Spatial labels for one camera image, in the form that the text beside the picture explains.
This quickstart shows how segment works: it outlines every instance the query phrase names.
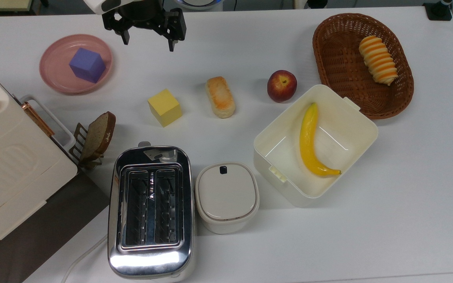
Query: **bread roll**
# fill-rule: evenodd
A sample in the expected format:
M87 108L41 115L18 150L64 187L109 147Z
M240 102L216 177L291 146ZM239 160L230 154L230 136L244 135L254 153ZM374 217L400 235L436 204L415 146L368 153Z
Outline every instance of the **bread roll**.
M395 63L382 39L374 35L363 38L359 44L359 53L376 83L389 86L398 77Z
M234 114L235 102L224 77L213 77L205 83L205 92L211 102L212 111L219 118L228 118Z
M108 111L88 125L85 144L79 157L79 165L81 167L101 157L108 149L115 130L115 123L115 115Z

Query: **cube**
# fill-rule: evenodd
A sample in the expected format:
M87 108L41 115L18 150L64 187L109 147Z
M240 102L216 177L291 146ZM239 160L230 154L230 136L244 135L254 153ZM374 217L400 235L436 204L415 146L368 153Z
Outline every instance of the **cube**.
M149 109L162 127L181 117L181 106L172 93L166 88L148 99Z
M106 69L99 53L81 47L76 51L69 65L75 76L94 84L99 81Z

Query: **container lid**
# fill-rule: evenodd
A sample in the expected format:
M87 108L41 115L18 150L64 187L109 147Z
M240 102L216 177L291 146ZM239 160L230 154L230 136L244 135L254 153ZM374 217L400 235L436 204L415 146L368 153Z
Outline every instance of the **container lid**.
M242 163L211 165L199 174L196 186L199 212L211 220L246 217L259 203L254 176Z

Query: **pink plate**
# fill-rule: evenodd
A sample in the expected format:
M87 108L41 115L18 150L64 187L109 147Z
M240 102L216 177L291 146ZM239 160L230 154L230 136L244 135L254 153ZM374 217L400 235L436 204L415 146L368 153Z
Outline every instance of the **pink plate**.
M106 70L95 84L76 77L69 66L69 62L80 47L99 53L106 65ZM41 56L39 73L45 84L54 90L78 94L101 85L111 72L111 61L111 50L104 41L88 34L74 34L55 41L47 48Z

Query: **chrome toaster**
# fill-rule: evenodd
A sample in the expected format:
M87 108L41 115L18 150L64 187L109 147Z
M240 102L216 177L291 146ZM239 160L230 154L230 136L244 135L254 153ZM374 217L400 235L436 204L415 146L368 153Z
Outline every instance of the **chrome toaster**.
M137 147L115 162L108 261L131 279L170 283L194 270L190 162L176 147Z

